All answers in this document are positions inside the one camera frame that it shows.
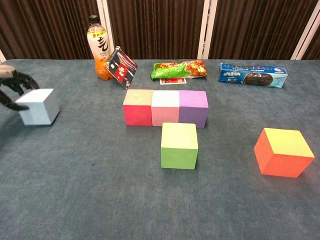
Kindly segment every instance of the light pink cube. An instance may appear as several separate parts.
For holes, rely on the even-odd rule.
[[[179,106],[179,91],[154,90],[151,103],[152,126],[162,126],[162,123],[178,123]]]

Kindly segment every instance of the pink cube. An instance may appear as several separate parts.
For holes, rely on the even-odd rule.
[[[151,103],[152,126],[162,123],[178,123],[179,91],[154,90]]]
[[[129,126],[152,126],[151,101],[153,90],[129,89],[123,101],[125,123]]]

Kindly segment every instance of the cookie box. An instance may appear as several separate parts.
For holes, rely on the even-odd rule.
[[[288,73],[281,66],[220,63],[219,82],[282,88]]]

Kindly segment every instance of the foam cube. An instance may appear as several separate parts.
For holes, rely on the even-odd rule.
[[[129,89],[123,101],[125,123],[130,126],[152,126],[152,89]]]
[[[50,125],[60,111],[52,88],[31,90],[18,98],[15,103],[29,107],[28,110],[19,111],[24,125]]]
[[[154,90],[151,103],[152,125],[179,121],[179,91]]]
[[[262,174],[296,178],[315,158],[298,130],[264,128],[254,147]]]
[[[164,122],[161,137],[161,167],[195,169],[198,155],[196,125]]]
[[[180,90],[179,123],[195,124],[204,128],[209,106],[205,91]]]

